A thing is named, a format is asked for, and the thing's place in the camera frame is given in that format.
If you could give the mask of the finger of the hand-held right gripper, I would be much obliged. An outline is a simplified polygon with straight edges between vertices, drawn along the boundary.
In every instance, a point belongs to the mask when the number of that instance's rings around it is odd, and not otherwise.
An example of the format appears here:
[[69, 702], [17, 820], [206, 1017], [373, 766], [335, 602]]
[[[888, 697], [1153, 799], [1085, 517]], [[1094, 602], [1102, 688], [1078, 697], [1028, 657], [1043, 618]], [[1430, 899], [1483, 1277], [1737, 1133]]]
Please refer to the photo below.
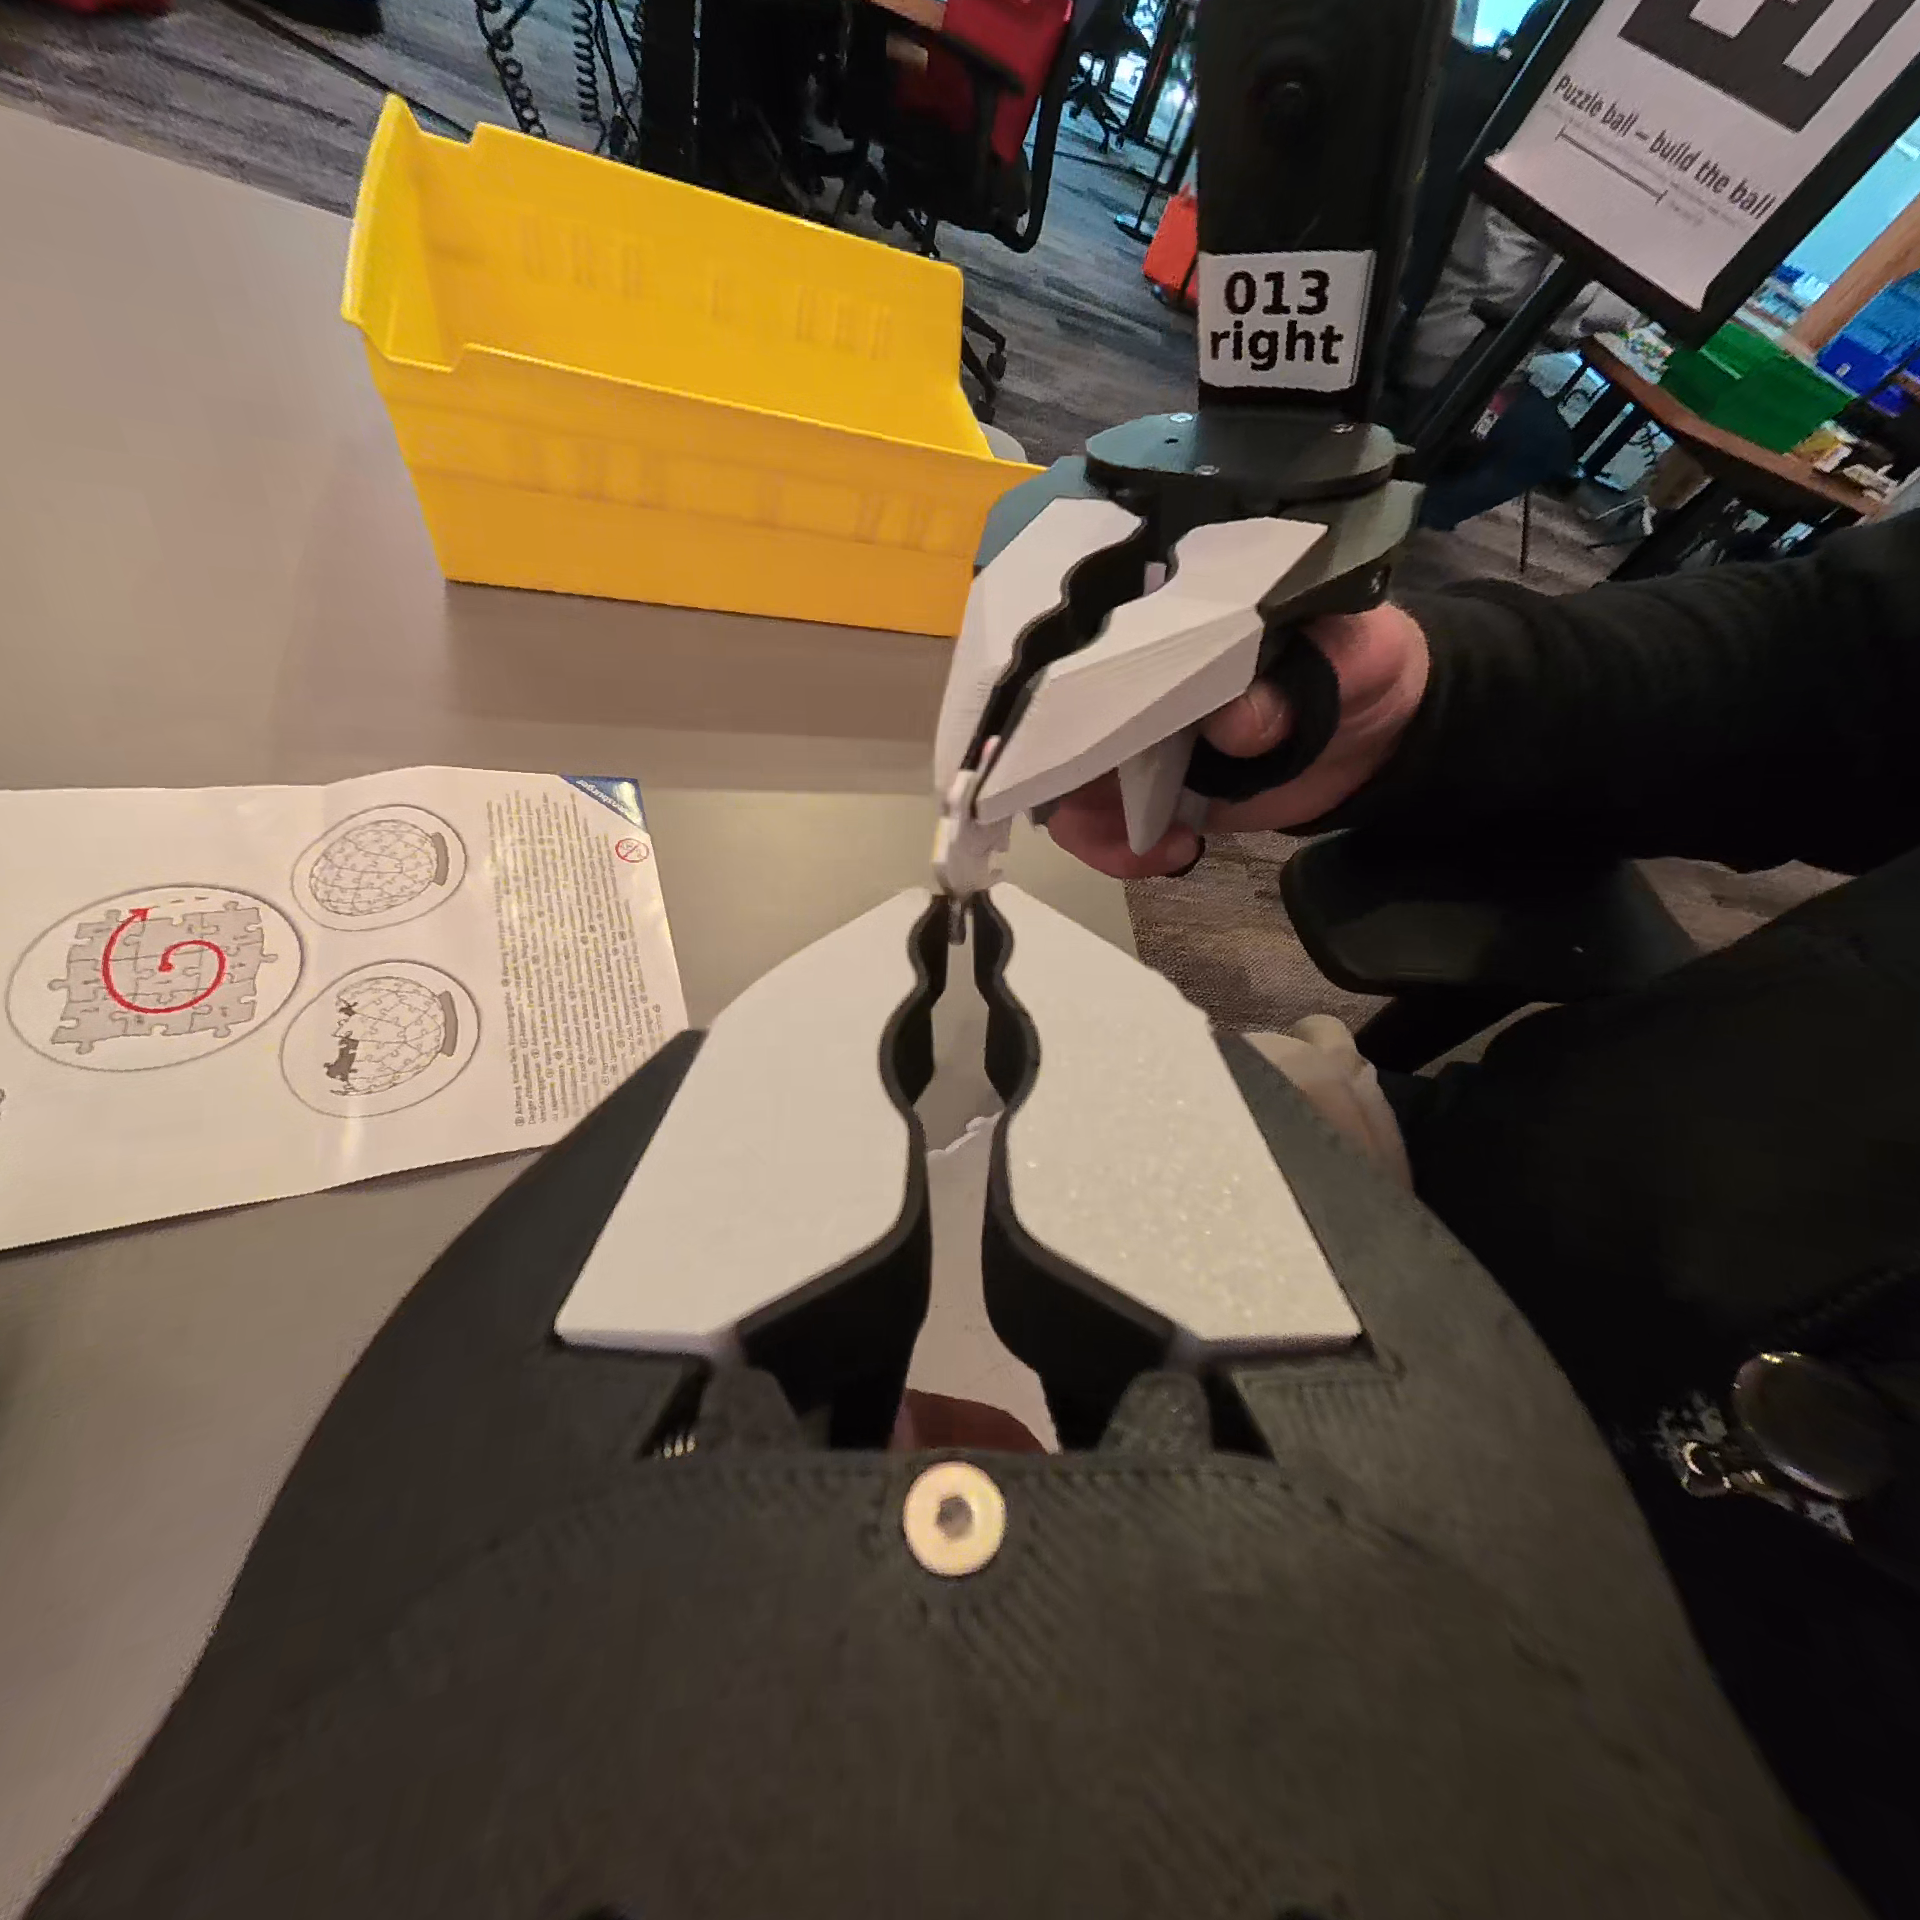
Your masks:
[[1139, 735], [1146, 708], [1098, 720], [1090, 684], [1065, 676], [1102, 620], [1144, 593], [1150, 556], [1146, 517], [1065, 495], [976, 574], [935, 728], [936, 803], [976, 776], [1011, 803], [1043, 803], [1156, 751]]
[[1311, 521], [1205, 524], [1171, 544], [1165, 580], [1098, 613], [1086, 639], [1023, 676], [990, 726], [967, 820], [996, 827], [1159, 748], [1254, 676], [1264, 612], [1333, 529]]

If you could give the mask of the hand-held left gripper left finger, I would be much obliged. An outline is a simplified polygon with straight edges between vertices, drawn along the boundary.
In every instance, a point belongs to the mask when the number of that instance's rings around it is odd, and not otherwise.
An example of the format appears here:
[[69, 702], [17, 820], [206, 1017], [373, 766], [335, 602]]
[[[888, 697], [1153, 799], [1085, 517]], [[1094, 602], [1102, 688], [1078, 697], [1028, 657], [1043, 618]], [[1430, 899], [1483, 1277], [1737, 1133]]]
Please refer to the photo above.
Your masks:
[[916, 1097], [947, 900], [904, 889], [696, 1039], [559, 1310], [582, 1355], [765, 1372], [830, 1445], [888, 1445], [931, 1303]]

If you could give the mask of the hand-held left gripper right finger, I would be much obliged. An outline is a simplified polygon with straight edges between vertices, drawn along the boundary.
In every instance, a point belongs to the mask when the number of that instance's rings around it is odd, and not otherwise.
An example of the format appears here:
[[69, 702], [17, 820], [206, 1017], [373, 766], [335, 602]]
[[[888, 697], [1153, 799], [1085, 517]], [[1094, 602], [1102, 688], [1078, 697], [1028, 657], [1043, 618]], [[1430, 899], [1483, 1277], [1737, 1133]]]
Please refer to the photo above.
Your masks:
[[1212, 1022], [1023, 889], [974, 900], [1002, 1097], [978, 1277], [1065, 1445], [1153, 1372], [1348, 1355], [1358, 1312]]

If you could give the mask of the single curved puzzle piece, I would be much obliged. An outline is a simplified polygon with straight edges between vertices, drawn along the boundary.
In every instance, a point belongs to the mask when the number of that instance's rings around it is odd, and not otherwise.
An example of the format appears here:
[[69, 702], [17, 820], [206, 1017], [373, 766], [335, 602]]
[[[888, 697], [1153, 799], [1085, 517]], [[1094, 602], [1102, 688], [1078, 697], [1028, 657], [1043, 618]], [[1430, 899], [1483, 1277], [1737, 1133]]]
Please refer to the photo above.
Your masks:
[[1000, 876], [1011, 844], [1011, 822], [981, 822], [976, 815], [976, 770], [960, 770], [943, 799], [935, 834], [935, 889], [952, 909], [986, 895]]

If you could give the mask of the person's right forearm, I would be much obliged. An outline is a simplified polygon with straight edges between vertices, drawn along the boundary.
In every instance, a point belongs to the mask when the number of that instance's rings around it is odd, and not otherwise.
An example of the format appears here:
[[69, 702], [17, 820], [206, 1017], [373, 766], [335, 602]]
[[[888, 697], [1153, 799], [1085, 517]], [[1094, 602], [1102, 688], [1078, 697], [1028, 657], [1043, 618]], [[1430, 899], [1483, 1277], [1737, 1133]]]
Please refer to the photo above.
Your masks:
[[1916, 517], [1802, 558], [1408, 602], [1428, 688], [1383, 766], [1311, 830], [1408, 846], [1790, 861], [1916, 848]]

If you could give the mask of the person's right hand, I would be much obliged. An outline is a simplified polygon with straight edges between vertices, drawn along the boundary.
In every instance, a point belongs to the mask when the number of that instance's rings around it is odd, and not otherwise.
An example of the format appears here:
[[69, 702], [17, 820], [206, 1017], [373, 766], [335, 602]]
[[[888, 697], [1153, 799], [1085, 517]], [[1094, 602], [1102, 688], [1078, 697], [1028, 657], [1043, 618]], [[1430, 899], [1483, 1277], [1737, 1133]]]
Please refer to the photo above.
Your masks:
[[1215, 799], [1199, 830], [1171, 822], [1146, 852], [1133, 852], [1115, 776], [1099, 776], [1048, 810], [1050, 844], [1109, 879], [1165, 879], [1200, 859], [1212, 830], [1301, 830], [1345, 808], [1393, 758], [1424, 702], [1428, 638], [1393, 604], [1311, 620], [1305, 638], [1334, 673], [1337, 726], [1294, 780], [1250, 799]]

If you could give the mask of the folded paper instruction leaflet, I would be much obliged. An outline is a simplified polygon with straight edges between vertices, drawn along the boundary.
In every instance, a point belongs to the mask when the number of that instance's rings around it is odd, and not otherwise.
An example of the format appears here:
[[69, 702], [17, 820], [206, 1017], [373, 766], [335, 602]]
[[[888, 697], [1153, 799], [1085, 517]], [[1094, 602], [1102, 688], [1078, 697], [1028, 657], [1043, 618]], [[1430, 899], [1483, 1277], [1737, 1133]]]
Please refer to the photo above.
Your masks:
[[2, 1251], [541, 1151], [681, 1029], [636, 780], [2, 789]]

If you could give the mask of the red office chair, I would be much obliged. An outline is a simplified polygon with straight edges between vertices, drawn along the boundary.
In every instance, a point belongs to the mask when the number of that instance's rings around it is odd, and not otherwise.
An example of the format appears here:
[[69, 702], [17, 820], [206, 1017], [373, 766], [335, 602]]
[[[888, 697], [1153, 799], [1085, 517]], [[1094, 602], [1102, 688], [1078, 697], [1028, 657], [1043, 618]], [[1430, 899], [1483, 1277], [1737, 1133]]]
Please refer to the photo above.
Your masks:
[[875, 210], [925, 251], [941, 228], [1030, 251], [1078, 61], [1074, 3], [947, 3], [936, 30], [902, 30], [925, 67], [888, 83]]

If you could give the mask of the yellow plastic bin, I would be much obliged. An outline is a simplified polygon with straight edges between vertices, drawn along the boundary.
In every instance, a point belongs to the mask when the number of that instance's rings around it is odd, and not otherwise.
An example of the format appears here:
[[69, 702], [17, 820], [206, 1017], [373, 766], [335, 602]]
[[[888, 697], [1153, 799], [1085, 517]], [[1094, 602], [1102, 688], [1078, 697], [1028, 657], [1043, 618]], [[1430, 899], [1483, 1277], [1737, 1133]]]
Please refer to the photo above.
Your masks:
[[446, 580], [957, 638], [996, 458], [957, 268], [388, 95], [341, 320]]

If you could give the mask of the white task sign board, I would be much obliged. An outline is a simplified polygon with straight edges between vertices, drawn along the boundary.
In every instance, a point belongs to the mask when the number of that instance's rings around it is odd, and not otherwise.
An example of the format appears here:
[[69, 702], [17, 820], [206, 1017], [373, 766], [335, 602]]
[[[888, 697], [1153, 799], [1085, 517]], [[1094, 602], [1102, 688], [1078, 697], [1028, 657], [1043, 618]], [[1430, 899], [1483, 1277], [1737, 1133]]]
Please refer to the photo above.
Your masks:
[[1683, 343], [1916, 120], [1916, 3], [1565, 3], [1473, 190]]

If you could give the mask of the black mesh office chair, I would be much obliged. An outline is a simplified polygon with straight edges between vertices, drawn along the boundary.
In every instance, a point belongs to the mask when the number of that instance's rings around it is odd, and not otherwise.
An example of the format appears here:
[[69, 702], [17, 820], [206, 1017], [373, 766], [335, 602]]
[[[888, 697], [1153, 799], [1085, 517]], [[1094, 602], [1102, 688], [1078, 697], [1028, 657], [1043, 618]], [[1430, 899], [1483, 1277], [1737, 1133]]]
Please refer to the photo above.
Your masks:
[[1334, 834], [1285, 861], [1281, 899], [1317, 971], [1365, 995], [1510, 991], [1567, 1003], [1698, 956], [1630, 859], [1430, 852]]

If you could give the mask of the green plastic bin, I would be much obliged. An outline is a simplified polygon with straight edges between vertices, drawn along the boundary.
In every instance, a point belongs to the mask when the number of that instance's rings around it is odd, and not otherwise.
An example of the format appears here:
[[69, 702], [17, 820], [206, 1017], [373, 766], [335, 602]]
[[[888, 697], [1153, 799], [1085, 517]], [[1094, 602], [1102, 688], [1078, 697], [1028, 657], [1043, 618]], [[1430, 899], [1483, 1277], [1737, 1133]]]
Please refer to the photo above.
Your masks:
[[1741, 320], [1719, 322], [1703, 345], [1667, 350], [1658, 387], [1694, 418], [1773, 454], [1790, 454], [1853, 402], [1814, 363]]

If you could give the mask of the wooden side table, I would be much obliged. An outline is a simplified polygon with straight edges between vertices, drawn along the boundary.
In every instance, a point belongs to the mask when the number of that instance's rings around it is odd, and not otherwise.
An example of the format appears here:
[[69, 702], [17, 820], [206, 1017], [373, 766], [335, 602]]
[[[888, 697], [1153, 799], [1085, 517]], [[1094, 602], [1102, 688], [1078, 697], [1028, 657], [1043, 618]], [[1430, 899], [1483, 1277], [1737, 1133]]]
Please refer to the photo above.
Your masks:
[[1765, 452], [1698, 418], [1666, 387], [1650, 381], [1631, 363], [1627, 363], [1617, 354], [1614, 338], [1581, 341], [1578, 355], [1588, 374], [1600, 376], [1630, 407], [1652, 418], [1671, 443], [1683, 449], [1710, 485], [1741, 495], [1749, 510], [1768, 517], [1797, 513], [1800, 521], [1821, 521], [1831, 513], [1878, 521], [1884, 513], [1904, 517], [1916, 510], [1916, 474], [1909, 474], [1894, 494], [1874, 495], [1858, 485], [1808, 468], [1790, 452]]

